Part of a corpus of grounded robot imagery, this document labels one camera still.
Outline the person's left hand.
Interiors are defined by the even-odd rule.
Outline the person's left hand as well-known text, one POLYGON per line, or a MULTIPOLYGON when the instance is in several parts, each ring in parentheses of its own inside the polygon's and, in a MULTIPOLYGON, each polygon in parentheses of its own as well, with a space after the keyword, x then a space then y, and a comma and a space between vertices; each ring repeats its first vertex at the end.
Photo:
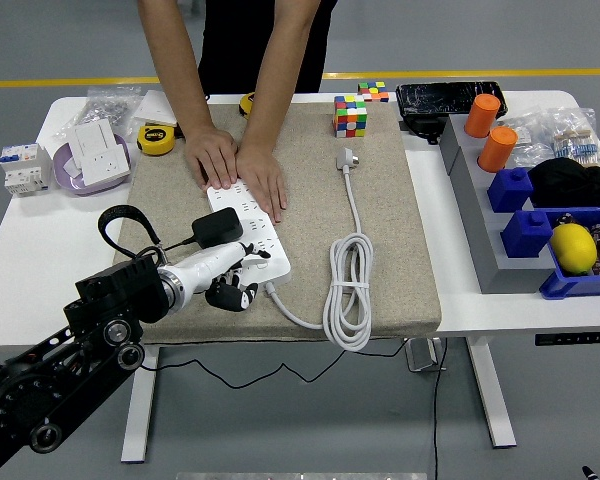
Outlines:
POLYGON ((271 150, 243 143, 236 154, 239 177, 274 225, 282 221, 288 201, 282 170, 271 150))

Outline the person's right hand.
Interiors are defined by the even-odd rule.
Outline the person's right hand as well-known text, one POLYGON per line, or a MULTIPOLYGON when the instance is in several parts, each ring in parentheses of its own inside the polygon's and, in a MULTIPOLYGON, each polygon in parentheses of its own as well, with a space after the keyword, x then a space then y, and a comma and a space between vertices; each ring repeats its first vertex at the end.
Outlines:
POLYGON ((238 178, 233 137, 215 126, 196 127, 184 134, 185 158, 197 186, 228 189, 238 178))

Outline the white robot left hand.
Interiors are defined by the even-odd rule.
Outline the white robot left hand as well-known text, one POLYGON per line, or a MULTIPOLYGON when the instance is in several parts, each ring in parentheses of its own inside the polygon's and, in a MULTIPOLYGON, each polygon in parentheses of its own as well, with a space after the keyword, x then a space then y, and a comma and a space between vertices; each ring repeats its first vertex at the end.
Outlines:
POLYGON ((246 310, 258 291, 256 282, 240 287, 242 263, 250 255, 271 257, 253 243, 231 242, 202 249, 176 265, 160 267, 169 313, 182 310, 199 293, 204 293, 207 303, 215 308, 230 312, 246 310))

